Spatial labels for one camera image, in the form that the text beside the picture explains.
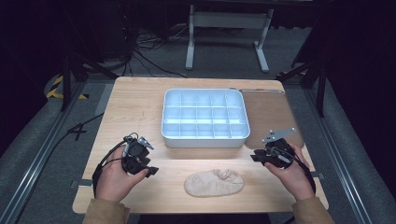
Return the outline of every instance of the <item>wooden tabletop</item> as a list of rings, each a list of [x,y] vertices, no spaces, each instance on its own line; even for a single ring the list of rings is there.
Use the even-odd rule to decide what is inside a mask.
[[[172,88],[236,88],[238,90],[279,90],[275,80],[119,77],[111,92],[82,179],[91,179],[98,162],[130,133],[145,136],[154,146],[149,166],[160,168],[145,178],[122,201],[132,213],[269,213],[289,212],[295,203],[280,181],[250,155],[252,149],[240,148],[170,148],[161,132],[163,99]],[[306,147],[305,158],[315,168]],[[232,169],[242,176],[245,186],[234,195],[196,198],[184,190],[184,181],[192,174],[212,169]],[[317,196],[329,207],[317,178]],[[76,213],[85,213],[93,198],[92,188],[79,188],[73,204]]]

